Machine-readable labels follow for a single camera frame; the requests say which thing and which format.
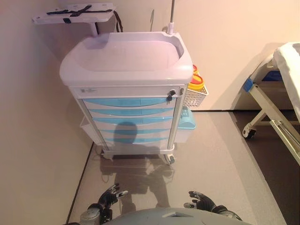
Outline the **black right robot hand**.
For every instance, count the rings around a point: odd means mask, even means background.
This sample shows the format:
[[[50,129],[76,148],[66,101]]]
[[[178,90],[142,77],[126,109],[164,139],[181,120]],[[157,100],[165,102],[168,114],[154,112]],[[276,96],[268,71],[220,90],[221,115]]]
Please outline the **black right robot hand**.
[[[216,204],[208,196],[196,191],[189,191],[188,193],[193,199],[192,202],[184,203],[184,208],[205,210],[210,212],[216,208]]]

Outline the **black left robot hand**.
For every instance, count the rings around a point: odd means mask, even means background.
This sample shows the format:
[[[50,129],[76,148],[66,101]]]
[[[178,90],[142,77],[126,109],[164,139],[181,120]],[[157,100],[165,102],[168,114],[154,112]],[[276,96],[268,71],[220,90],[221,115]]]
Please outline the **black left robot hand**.
[[[117,203],[118,200],[128,194],[127,190],[120,191],[120,184],[115,183],[109,187],[99,198],[98,204],[101,210],[110,209],[110,207]]]

